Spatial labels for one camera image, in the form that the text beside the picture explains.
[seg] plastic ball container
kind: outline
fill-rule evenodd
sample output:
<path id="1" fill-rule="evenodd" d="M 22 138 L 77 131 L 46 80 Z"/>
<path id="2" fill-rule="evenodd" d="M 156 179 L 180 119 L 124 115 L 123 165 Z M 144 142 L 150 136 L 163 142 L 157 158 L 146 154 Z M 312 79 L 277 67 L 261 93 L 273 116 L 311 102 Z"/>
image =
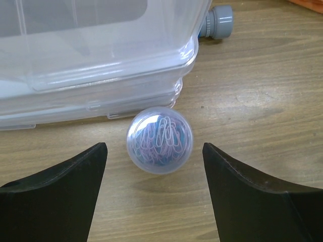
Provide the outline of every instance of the plastic ball container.
<path id="1" fill-rule="evenodd" d="M 167 107 L 139 113 L 127 133 L 127 151 L 142 170 L 167 174 L 179 169 L 193 149 L 193 133 L 186 119 Z"/>

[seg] plastic container lid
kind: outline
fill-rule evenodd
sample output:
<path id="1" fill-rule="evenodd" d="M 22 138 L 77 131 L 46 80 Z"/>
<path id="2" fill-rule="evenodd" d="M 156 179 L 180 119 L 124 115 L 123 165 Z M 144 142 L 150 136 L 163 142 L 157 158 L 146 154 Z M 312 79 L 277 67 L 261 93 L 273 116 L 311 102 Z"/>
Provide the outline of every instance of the plastic container lid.
<path id="1" fill-rule="evenodd" d="M 192 129 L 177 111 L 152 107 L 139 113 L 127 133 L 127 151 L 142 170 L 167 174 L 180 168 L 193 149 Z"/>
<path id="2" fill-rule="evenodd" d="M 0 130 L 173 105 L 211 2 L 0 1 Z"/>

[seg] wooden table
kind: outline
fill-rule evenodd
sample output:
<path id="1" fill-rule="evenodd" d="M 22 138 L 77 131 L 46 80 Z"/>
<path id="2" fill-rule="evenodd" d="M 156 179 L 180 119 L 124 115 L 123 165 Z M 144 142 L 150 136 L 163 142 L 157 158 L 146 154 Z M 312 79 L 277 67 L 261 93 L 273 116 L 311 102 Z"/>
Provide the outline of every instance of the wooden table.
<path id="1" fill-rule="evenodd" d="M 219 241 L 204 142 L 271 175 L 323 188 L 322 15 L 278 0 L 217 4 L 233 6 L 234 33 L 202 39 L 184 79 L 175 109 L 191 123 L 195 146 L 180 170 L 141 171 L 125 148 L 131 119 L 100 117 L 1 132 L 0 184 L 106 142 L 91 242 Z"/>

